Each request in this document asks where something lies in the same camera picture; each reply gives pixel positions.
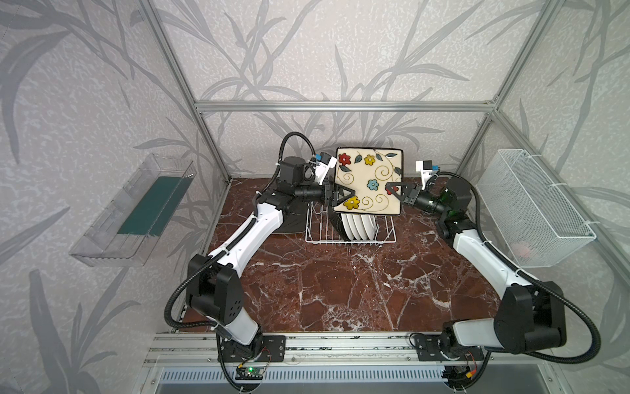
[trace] clear plastic container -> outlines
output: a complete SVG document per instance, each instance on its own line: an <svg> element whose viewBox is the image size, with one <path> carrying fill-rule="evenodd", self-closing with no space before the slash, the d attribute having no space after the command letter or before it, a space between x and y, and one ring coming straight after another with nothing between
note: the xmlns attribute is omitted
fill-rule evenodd
<svg viewBox="0 0 630 394"><path fill-rule="evenodd" d="M141 267L194 176L192 160L150 154L70 255L90 267Z"/></svg>

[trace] square plate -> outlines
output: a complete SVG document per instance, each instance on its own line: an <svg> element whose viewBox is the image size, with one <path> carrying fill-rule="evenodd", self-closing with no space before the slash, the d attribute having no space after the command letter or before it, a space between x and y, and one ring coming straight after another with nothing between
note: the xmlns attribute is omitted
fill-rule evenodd
<svg viewBox="0 0 630 394"><path fill-rule="evenodd" d="M335 212L397 216L400 200L385 191L385 183L403 181L402 149L338 148L335 182L356 196L333 208Z"/></svg>

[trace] transparent plastic box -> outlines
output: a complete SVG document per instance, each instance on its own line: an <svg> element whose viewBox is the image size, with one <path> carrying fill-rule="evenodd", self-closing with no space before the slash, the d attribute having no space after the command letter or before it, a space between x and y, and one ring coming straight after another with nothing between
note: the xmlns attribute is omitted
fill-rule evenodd
<svg viewBox="0 0 630 394"><path fill-rule="evenodd" d="M70 255L90 267L141 267L195 176L190 159L150 154Z"/></svg>
<svg viewBox="0 0 630 394"><path fill-rule="evenodd" d="M519 266L550 267L595 239L590 225L523 149L500 149L477 189Z"/></svg>

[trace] gray leaf wallpaper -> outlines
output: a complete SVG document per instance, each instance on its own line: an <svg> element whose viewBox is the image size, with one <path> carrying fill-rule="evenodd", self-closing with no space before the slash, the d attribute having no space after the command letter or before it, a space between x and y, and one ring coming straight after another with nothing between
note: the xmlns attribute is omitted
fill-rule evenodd
<svg viewBox="0 0 630 394"><path fill-rule="evenodd" d="M0 1L0 391L125 393L226 183L134 2ZM140 268L68 255L149 153L197 176Z"/></svg>
<svg viewBox="0 0 630 394"><path fill-rule="evenodd" d="M582 198L620 246L629 250L630 1L566 1L501 111ZM465 175L483 173L497 149L512 148L494 125ZM487 211L482 223L500 235ZM630 385L630 289L591 244L547 269L532 269L558 283L598 324L602 350L591 362L561 366L581 393L625 393ZM559 356L583 352L588 330L571 313L568 343Z"/></svg>
<svg viewBox="0 0 630 394"><path fill-rule="evenodd" d="M488 100L542 1L157 0L197 100ZM235 175L273 173L278 145L405 149L455 166L481 113L205 113ZM303 154L297 142L294 152Z"/></svg>
<svg viewBox="0 0 630 394"><path fill-rule="evenodd" d="M627 253L629 7L567 2L502 108Z"/></svg>

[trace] red wire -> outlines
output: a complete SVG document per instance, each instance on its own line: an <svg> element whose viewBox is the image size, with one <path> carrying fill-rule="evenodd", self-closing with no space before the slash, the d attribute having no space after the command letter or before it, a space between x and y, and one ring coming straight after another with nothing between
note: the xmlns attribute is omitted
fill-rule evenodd
<svg viewBox="0 0 630 394"><path fill-rule="evenodd" d="M272 353L269 351L269 349L266 348L266 346L263 348L262 351L267 351L267 353L269 353L269 360L267 360L267 365L265 366L265 372L267 372L267 368L269 368L269 364L272 361Z"/></svg>
<svg viewBox="0 0 630 394"><path fill-rule="evenodd" d="M471 355L472 361L474 361L474 371L472 373L475 373L475 372L477 372L477 361L474 359L474 356L473 356L472 353L468 352L468 354Z"/></svg>

